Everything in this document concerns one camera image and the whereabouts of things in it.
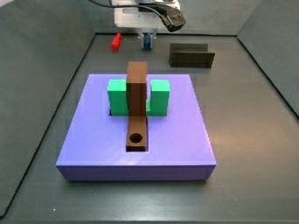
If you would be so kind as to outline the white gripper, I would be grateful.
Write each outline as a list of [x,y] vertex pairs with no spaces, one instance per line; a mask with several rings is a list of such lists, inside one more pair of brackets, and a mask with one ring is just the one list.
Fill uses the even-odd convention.
[[158,16],[146,9],[136,8],[137,5],[156,6],[165,4],[180,9],[178,0],[112,0],[114,8],[114,25],[117,27],[137,28],[136,34],[144,40],[142,29],[152,29],[152,40],[156,40],[157,29],[164,29],[164,24]]

